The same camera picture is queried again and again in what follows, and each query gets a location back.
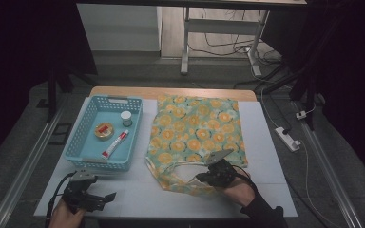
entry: sleeve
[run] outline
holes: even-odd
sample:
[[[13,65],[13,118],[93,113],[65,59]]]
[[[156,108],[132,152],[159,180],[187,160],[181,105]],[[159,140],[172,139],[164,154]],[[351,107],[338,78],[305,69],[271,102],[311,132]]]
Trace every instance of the sleeve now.
[[[241,208],[241,212],[250,217],[254,227],[287,228],[283,208],[278,206],[272,209],[259,192],[248,206]]]

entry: floral cloth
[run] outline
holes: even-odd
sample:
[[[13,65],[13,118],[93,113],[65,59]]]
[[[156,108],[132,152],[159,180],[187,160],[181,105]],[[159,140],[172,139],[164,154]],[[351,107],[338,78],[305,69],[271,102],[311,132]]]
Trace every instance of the floral cloth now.
[[[210,194],[214,188],[174,173],[178,165],[204,165],[211,152],[233,149],[226,158],[245,167],[237,101],[219,98],[160,96],[147,151],[147,166],[163,190],[190,195]]]

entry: floor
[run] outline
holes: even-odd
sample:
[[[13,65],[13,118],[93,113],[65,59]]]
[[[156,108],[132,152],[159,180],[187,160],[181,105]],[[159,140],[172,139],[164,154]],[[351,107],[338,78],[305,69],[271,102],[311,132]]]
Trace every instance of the floor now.
[[[182,9],[175,10],[183,17]],[[165,11],[163,16],[172,12]],[[259,85],[259,81],[251,75],[248,70],[248,60],[237,54],[231,58],[221,58],[214,55],[204,56],[206,53],[190,52],[190,68],[188,76],[180,75],[180,46],[173,48],[165,47],[167,36],[172,36],[165,32],[163,34],[162,58],[142,57],[142,56],[95,56],[95,61],[99,74],[91,76],[93,80],[104,86],[159,86],[159,87],[194,87],[194,88],[237,88],[254,89]],[[229,42],[231,36],[224,37],[222,41]],[[204,40],[199,42],[195,36],[190,36],[190,45],[196,48],[212,50],[213,47],[206,48]],[[232,47],[220,50],[219,53],[227,53]],[[277,65],[261,65],[261,71],[267,75]],[[284,77],[289,73],[287,70],[279,72],[278,77]],[[70,126],[74,123],[83,99],[88,96],[92,86],[71,76],[74,88],[71,93],[59,92],[59,104],[64,104],[62,115],[56,125]],[[292,102],[288,98],[289,87],[283,87],[269,95],[259,95],[258,101],[264,107],[265,119],[268,122],[271,137],[273,139],[283,172],[290,183],[291,194],[298,211],[297,218],[287,218],[289,227],[352,227],[343,216],[340,202],[333,194],[331,186],[327,181],[321,164],[317,160],[317,153],[306,137],[303,122],[299,122],[295,113],[298,108],[302,108],[302,101]],[[26,162],[31,151],[35,151],[35,145],[42,139],[38,136],[46,131],[46,119],[48,111],[39,106],[42,101],[48,98],[47,84],[36,86],[30,91],[29,105],[25,109],[22,117],[12,129],[6,140],[0,147],[0,204],[7,196],[13,180],[21,170],[22,164]],[[345,190],[346,195],[355,209],[362,226],[365,227],[365,167],[358,159],[355,152],[343,140],[329,124],[321,112],[323,102],[316,99],[316,109],[314,110],[315,133],[319,138],[321,147],[334,167],[340,185]],[[286,145],[275,134],[274,129],[278,126],[291,128],[290,135],[294,139],[301,140],[303,146],[297,153],[290,152]],[[64,135],[53,131],[49,134],[46,144],[41,148],[42,154],[35,167],[31,170],[28,181],[19,187],[22,189],[18,199],[15,200],[14,207],[9,212],[6,220],[6,227],[41,227],[44,218],[33,216],[36,205],[43,194],[50,174],[52,173],[66,138]],[[86,227],[97,227],[94,219],[86,220]]]

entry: small bottle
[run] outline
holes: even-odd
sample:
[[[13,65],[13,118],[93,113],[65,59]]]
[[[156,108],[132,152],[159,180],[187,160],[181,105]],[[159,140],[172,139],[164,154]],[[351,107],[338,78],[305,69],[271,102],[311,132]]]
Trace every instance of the small bottle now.
[[[130,111],[123,111],[121,113],[121,119],[123,119],[123,126],[131,126],[132,120],[131,120],[132,114]]]

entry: hand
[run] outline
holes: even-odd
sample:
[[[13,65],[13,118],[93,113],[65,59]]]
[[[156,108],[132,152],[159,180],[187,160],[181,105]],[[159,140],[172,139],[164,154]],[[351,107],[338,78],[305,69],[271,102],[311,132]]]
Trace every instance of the hand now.
[[[49,228],[78,228],[85,212],[85,209],[79,209],[73,214],[67,204],[60,199],[52,213]]]
[[[247,174],[240,169],[237,169],[236,171],[243,176],[247,176]],[[241,178],[235,178],[226,188],[216,187],[216,190],[222,192],[233,202],[242,207],[248,206],[256,196],[253,188]]]

